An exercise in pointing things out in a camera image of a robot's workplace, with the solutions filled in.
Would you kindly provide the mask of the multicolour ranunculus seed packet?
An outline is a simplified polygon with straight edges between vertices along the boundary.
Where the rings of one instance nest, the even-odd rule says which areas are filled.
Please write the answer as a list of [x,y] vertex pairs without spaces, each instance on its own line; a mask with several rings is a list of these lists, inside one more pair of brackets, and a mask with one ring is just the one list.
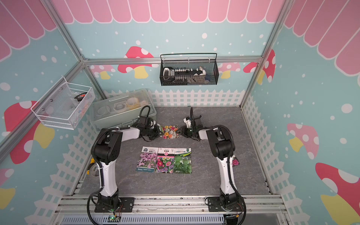
[[179,129],[178,125],[168,125],[168,126],[163,126],[162,130],[162,138],[163,139],[175,139],[175,138],[179,138],[179,134],[176,132]]

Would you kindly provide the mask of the green gourd seed packet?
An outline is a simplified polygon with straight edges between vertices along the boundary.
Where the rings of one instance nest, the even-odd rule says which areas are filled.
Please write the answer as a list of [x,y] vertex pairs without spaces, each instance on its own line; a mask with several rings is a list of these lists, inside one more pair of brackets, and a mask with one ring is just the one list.
[[177,148],[174,153],[174,173],[192,173],[191,148]]

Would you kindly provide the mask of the purple flower seed packet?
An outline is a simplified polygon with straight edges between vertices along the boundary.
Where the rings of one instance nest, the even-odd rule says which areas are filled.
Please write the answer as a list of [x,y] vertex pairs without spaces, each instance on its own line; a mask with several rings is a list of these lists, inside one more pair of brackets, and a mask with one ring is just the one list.
[[157,156],[158,148],[144,146],[137,162],[136,171],[153,173],[157,165]]

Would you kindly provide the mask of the pink mixed flower seed packet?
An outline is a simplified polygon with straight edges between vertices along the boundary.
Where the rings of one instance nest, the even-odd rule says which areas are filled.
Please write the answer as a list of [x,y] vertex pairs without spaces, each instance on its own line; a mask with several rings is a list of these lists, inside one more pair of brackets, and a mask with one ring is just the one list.
[[174,172],[174,148],[159,148],[156,161],[156,173]]

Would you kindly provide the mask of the green pink flower seed packet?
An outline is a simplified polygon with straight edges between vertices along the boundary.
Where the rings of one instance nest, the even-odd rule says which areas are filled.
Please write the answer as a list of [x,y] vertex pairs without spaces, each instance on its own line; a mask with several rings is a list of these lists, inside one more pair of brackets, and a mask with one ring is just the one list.
[[235,167],[235,166],[238,166],[239,164],[240,164],[240,162],[237,159],[237,157],[234,157],[233,160],[232,160],[232,166]]

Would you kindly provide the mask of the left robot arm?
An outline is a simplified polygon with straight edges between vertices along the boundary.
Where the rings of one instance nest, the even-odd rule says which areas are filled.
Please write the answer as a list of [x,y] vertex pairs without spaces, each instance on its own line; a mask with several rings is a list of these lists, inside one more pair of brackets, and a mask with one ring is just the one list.
[[163,133],[161,125],[152,118],[140,117],[133,126],[103,128],[98,134],[91,155],[99,171],[100,188],[90,194],[87,205],[93,202],[97,209],[118,212],[123,203],[115,180],[115,164],[121,144],[128,140],[147,137],[150,141]]

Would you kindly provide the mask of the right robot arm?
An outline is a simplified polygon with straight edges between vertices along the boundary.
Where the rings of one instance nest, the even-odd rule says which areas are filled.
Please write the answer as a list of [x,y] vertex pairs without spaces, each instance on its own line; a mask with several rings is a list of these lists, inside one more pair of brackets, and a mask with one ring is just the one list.
[[201,118],[188,116],[185,125],[177,133],[196,141],[207,140],[213,156],[216,158],[220,172],[220,205],[230,211],[239,207],[245,211],[244,198],[240,195],[234,182],[233,153],[235,144],[231,131],[224,125],[204,127]]

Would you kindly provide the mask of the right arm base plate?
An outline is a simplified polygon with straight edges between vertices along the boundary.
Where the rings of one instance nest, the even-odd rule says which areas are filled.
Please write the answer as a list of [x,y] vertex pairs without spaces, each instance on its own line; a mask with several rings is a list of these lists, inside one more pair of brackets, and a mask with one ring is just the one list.
[[216,197],[206,197],[205,198],[205,205],[208,206],[209,212],[243,212],[244,209],[244,202],[239,201],[237,203],[232,203],[227,206],[224,205],[224,202],[220,199],[219,196]]

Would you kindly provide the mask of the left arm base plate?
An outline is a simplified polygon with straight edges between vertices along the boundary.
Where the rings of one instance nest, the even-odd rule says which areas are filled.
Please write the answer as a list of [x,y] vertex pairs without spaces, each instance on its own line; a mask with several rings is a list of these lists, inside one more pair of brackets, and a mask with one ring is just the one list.
[[108,212],[132,212],[135,199],[133,197],[120,197],[115,199],[115,205],[110,202],[101,201],[95,206],[95,213],[108,213]]

